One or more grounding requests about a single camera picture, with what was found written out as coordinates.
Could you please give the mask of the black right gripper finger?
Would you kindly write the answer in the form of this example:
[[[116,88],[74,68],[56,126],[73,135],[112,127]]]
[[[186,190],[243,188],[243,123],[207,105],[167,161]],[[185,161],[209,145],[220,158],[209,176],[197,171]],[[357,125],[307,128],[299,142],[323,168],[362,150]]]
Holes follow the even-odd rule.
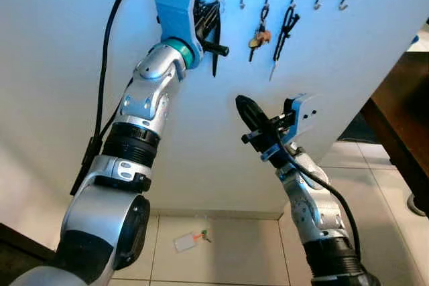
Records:
[[[248,96],[243,96],[243,121],[249,130],[271,130],[271,121],[263,109]]]
[[[234,99],[239,117],[251,132],[260,130],[263,126],[263,111],[260,106],[248,96],[236,96]]]

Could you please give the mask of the white hook board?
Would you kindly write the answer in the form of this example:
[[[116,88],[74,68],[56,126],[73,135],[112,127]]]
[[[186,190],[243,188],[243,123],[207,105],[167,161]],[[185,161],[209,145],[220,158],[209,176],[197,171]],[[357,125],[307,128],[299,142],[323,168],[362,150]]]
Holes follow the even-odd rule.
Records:
[[[156,208],[279,212],[271,167],[240,142],[234,97],[273,114],[318,95],[298,142],[322,157],[410,47],[428,0],[223,0],[230,48],[189,71],[171,101],[147,197]],[[114,0],[0,0],[0,221],[55,224],[94,132],[105,23]]]

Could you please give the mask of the clear badge holder with keys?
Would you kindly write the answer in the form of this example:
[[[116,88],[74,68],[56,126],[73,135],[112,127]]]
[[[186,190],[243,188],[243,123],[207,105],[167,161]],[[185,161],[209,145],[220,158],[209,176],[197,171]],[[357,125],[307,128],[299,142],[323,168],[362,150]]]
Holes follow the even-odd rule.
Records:
[[[181,253],[192,249],[202,241],[211,242],[209,230],[199,230],[197,232],[189,232],[174,239],[174,249],[177,253]]]

